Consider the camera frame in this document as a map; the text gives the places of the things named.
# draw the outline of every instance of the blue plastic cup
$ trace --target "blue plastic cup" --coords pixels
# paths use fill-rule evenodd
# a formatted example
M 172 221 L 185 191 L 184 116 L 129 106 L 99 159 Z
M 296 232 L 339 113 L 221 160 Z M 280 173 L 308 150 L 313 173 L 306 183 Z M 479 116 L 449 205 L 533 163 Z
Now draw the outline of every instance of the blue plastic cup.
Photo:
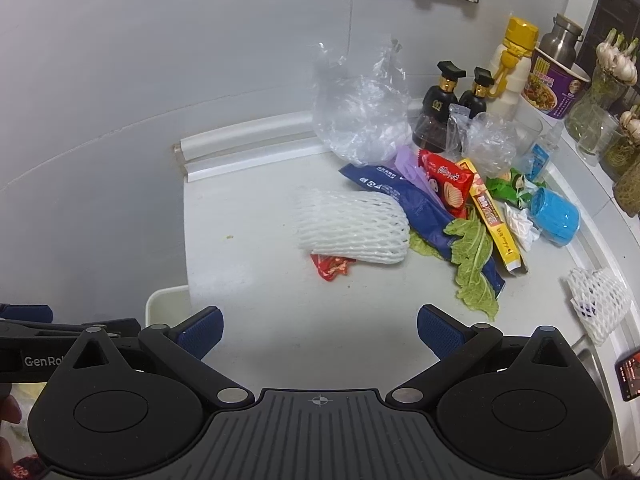
M 530 211 L 542 234 L 561 247 L 574 239 L 580 227 L 578 208 L 558 193 L 544 187 L 531 199 Z

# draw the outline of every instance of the white wall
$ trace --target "white wall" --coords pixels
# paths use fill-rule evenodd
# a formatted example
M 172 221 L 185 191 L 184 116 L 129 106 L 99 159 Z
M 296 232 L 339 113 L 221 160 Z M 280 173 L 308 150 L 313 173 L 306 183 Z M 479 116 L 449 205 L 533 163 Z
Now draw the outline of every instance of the white wall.
M 142 318 L 186 281 L 171 145 L 309 107 L 311 46 L 404 45 L 412 93 L 568 0 L 0 0 L 0 301 Z

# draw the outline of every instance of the phone screen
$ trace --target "phone screen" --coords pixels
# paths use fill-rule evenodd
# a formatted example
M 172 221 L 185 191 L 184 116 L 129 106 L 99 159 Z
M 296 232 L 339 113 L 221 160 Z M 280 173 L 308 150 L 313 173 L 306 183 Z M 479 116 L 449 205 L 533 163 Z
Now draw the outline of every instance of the phone screen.
M 640 350 L 618 361 L 616 372 L 623 399 L 631 400 L 640 396 Z

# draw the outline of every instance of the red wrapper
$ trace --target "red wrapper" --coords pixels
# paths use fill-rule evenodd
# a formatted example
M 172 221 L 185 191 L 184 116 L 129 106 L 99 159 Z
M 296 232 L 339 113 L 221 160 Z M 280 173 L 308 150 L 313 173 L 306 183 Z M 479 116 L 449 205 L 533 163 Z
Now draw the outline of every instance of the red wrapper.
M 318 274 L 328 282 L 332 282 L 338 274 L 347 274 L 347 265 L 356 261 L 352 258 L 321 256 L 319 254 L 312 254 L 311 259 L 318 268 Z
M 466 199 L 474 174 L 436 153 L 420 150 L 418 164 L 424 168 L 431 187 L 444 207 L 456 218 L 466 218 Z

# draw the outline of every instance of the dark blue plastic bag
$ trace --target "dark blue plastic bag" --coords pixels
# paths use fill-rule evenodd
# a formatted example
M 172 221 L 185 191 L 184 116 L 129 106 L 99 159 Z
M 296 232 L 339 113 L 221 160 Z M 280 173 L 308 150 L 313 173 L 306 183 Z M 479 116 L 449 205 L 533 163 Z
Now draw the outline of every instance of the dark blue plastic bag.
M 435 247 L 445 260 L 451 261 L 451 244 L 458 237 L 445 234 L 444 228 L 455 218 L 440 204 L 434 203 L 432 197 L 385 166 L 356 168 L 353 164 L 348 164 L 340 173 L 364 189 L 379 191 L 398 200 L 411 227 Z M 482 273 L 494 288 L 497 297 L 504 287 L 504 280 L 495 268 L 493 256 L 482 268 Z

